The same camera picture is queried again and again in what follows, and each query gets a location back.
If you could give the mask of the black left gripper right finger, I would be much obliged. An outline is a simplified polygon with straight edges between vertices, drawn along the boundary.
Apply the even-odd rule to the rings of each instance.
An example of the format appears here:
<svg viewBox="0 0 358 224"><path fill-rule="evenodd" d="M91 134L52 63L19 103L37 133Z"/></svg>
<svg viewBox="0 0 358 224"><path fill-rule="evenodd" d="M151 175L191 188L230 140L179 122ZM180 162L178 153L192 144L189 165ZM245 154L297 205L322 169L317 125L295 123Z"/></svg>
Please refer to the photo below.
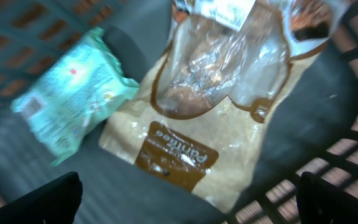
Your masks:
<svg viewBox="0 0 358 224"><path fill-rule="evenodd" d="M358 224L358 198L304 172L296 187L301 224Z"/></svg>

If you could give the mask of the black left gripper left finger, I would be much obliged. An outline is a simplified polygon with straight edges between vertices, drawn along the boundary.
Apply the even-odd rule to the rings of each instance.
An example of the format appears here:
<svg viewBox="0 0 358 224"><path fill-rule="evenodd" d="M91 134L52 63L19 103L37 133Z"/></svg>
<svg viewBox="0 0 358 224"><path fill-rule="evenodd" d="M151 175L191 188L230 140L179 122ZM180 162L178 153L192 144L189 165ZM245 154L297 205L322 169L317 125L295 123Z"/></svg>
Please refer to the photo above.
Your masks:
<svg viewBox="0 0 358 224"><path fill-rule="evenodd" d="M61 177L0 208L0 224L72 224L83 184L77 172Z"/></svg>

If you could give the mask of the mint wet wipes pack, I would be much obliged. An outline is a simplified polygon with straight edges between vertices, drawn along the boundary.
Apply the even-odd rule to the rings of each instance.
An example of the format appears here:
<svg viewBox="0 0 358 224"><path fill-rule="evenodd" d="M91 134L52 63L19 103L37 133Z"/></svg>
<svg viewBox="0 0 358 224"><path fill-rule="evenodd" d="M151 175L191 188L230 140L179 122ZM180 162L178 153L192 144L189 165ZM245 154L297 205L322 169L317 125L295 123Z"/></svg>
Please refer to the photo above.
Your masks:
<svg viewBox="0 0 358 224"><path fill-rule="evenodd" d="M83 138L139 90L124 76L104 33L99 27L89 30L11 104L55 156L53 166L74 155Z"/></svg>

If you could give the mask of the brown paper bread bag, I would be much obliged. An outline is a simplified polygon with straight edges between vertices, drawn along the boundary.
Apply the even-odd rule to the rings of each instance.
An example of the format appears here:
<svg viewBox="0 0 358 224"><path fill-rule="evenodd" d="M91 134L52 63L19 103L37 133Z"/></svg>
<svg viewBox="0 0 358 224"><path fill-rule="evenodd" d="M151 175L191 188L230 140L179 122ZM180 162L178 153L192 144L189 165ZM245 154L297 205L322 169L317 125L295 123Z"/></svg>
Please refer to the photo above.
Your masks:
<svg viewBox="0 0 358 224"><path fill-rule="evenodd" d="M227 213L276 107L349 1L173 1L171 40L107 120L102 149Z"/></svg>

